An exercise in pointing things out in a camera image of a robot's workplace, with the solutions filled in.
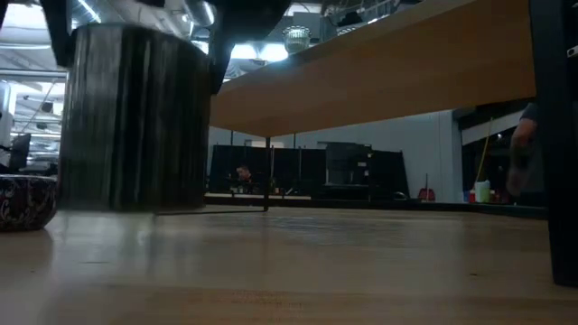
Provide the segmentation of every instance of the black cylinder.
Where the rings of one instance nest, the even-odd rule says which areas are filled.
[[[62,119],[59,207],[191,209],[205,191],[205,54],[123,24],[77,29]]]

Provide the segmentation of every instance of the table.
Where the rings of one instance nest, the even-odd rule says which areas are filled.
[[[427,0],[227,82],[210,124],[270,137],[530,98],[532,53],[528,0]]]
[[[491,215],[64,211],[46,231],[0,236],[0,315],[60,325],[575,323],[578,294],[552,283],[549,256],[545,221]]]

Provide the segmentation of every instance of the black partition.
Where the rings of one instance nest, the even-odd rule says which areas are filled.
[[[338,162],[347,173],[352,171],[354,177],[348,178],[350,183],[327,184],[326,150],[274,149],[273,191],[324,199],[335,199],[338,195],[341,200],[365,200],[370,190],[374,191],[374,198],[381,200],[393,199],[396,192],[409,197],[403,153],[371,151],[363,145],[355,152],[359,154],[340,156]],[[359,167],[359,162],[367,165]],[[209,191],[229,192],[231,185],[237,182],[236,169],[241,165],[251,171],[253,182],[265,181],[266,151],[250,146],[214,145],[210,165]],[[339,186],[356,187],[357,190],[355,194],[344,192],[344,189],[337,189]]]
[[[273,150],[273,180],[279,192],[310,195],[325,183],[325,150]],[[265,148],[214,145],[210,162],[209,191],[228,192],[237,179],[237,167],[246,165],[254,182],[266,178]]]
[[[401,192],[410,197],[404,153],[376,150],[372,152],[370,163],[374,186],[384,193]]]

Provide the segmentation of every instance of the black panel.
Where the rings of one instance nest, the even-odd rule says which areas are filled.
[[[374,151],[371,156],[371,179],[374,186],[382,192],[402,192],[410,196],[406,163],[401,152]]]
[[[574,1],[530,0],[538,137],[544,155],[554,281],[578,286],[578,62],[566,50],[578,43]]]
[[[28,153],[30,151],[31,135],[18,135],[12,141],[12,151],[10,152],[10,162],[8,167],[11,171],[17,172],[26,167]]]

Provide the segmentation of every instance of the red object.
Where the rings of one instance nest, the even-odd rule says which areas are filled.
[[[417,198],[424,202],[435,202],[435,192],[427,184],[427,174],[425,175],[425,188],[419,190]]]

